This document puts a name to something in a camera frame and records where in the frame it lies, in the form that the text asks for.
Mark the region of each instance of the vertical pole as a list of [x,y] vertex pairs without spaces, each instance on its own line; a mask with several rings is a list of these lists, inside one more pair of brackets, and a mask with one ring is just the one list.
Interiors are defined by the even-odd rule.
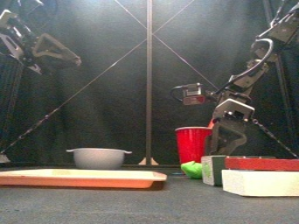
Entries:
[[[265,9],[265,21],[269,25],[273,16],[272,16],[272,11],[271,11],[271,5],[269,5],[269,1],[264,0],[264,9]],[[279,85],[280,85],[280,92],[283,95],[283,102],[284,102],[284,112],[285,112],[285,124],[287,124],[287,130],[289,133],[289,137],[291,137],[291,143],[293,145],[293,147],[297,145],[297,138],[296,138],[296,134],[295,134],[295,122],[293,122],[293,115],[292,115],[292,111],[291,111],[291,100],[289,100],[289,93],[287,90],[287,82],[285,82],[285,73],[284,73],[284,69],[283,69],[283,61],[280,56],[276,59],[275,62],[275,69],[276,69],[276,75],[277,75],[277,79],[279,79]]]
[[152,160],[152,25],[153,2],[147,0],[147,91],[145,91],[145,164]]

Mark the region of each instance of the black backdrop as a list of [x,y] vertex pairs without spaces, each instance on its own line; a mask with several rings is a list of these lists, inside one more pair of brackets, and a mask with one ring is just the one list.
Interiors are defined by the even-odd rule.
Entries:
[[[33,30],[48,32],[81,57],[82,63],[81,67],[52,75],[24,71],[10,141],[98,78],[9,149],[6,155],[13,161],[70,164],[72,155],[65,150],[78,147],[132,151],[125,158],[130,165],[145,157],[148,2],[58,0],[57,13],[45,26],[38,28],[38,18],[30,18],[28,25]],[[269,1],[272,11],[276,2]],[[54,1],[44,3],[53,7]],[[207,126],[215,105],[183,106],[169,96],[169,90],[193,82],[215,90],[232,74],[244,71],[255,36],[267,29],[267,16],[259,0],[156,0],[152,7],[151,156],[160,165],[175,165],[179,158],[173,130]],[[289,110],[297,123],[297,51],[285,54]],[[285,105],[275,69],[256,84],[252,99],[257,120],[297,151],[285,127]],[[289,157],[283,150],[268,153]]]

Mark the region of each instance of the white bowl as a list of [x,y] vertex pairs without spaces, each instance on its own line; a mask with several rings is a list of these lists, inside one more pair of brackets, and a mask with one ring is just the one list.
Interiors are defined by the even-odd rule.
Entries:
[[125,154],[132,153],[132,151],[98,148],[80,148],[66,152],[73,152],[74,165],[84,170],[117,170],[124,163]]

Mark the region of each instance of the red cup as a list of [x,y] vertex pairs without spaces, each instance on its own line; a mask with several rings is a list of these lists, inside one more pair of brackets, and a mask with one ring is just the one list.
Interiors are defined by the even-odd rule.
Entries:
[[184,127],[175,130],[180,163],[201,162],[204,156],[204,141],[211,135],[211,128]]

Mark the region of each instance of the black table surface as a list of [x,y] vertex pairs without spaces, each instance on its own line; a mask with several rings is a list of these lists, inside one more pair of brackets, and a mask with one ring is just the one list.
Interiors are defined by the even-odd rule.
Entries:
[[299,223],[297,197],[241,197],[179,169],[153,171],[167,181],[143,190],[0,186],[0,223]]

